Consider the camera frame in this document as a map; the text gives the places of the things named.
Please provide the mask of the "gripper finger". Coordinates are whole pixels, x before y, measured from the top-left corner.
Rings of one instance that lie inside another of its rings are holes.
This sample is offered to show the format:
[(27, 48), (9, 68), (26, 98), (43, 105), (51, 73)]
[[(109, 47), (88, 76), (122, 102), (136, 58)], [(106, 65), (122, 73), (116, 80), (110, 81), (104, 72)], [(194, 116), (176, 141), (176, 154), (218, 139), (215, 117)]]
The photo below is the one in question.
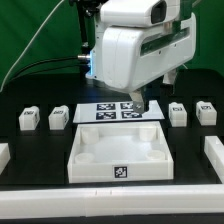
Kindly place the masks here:
[(133, 110), (136, 113), (144, 113), (145, 112), (145, 100), (144, 95), (141, 90), (136, 90), (130, 94), (130, 97), (133, 101)]

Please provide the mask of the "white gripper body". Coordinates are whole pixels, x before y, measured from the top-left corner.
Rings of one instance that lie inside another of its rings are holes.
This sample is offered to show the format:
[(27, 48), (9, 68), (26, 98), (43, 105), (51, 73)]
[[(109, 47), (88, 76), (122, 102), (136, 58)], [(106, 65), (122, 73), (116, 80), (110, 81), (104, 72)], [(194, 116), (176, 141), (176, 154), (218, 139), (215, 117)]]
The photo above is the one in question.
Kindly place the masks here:
[(102, 41), (103, 81), (130, 93), (191, 60), (196, 48), (192, 14), (173, 33), (164, 25), (150, 28), (109, 27)]

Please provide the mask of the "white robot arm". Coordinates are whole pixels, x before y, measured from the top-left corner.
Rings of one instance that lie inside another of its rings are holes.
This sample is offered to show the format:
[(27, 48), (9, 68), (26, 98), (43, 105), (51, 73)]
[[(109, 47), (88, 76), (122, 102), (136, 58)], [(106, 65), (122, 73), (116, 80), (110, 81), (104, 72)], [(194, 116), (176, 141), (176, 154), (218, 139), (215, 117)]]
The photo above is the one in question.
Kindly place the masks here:
[(192, 0), (102, 0), (97, 10), (86, 77), (128, 94), (144, 113), (144, 87), (195, 54)]

